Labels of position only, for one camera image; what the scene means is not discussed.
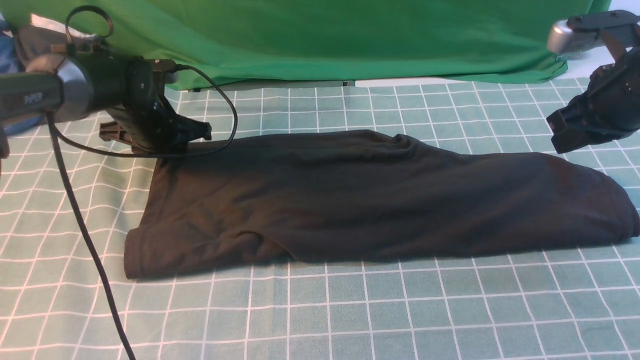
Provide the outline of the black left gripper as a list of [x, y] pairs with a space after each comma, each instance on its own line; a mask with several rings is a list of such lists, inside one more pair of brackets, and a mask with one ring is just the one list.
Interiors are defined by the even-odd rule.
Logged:
[[121, 104], [107, 114], [112, 121], [99, 125], [100, 139], [121, 142], [138, 154], [182, 153], [192, 141], [212, 140], [210, 123], [179, 116], [163, 95], [151, 105]]

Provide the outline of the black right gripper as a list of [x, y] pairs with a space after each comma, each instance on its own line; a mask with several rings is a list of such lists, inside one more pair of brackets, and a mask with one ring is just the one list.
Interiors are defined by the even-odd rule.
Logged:
[[585, 92], [546, 117], [556, 153], [617, 141], [638, 132], [639, 50], [632, 48], [613, 64], [597, 68]]

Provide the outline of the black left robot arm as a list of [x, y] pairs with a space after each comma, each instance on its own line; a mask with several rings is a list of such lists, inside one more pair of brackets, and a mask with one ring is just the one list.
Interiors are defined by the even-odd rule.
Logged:
[[192, 141], [210, 141], [211, 126], [177, 114], [164, 89], [173, 60], [78, 52], [44, 54], [27, 70], [3, 74], [1, 126], [37, 116], [75, 121], [105, 111], [112, 121], [99, 137], [128, 145], [137, 153], [181, 154]]

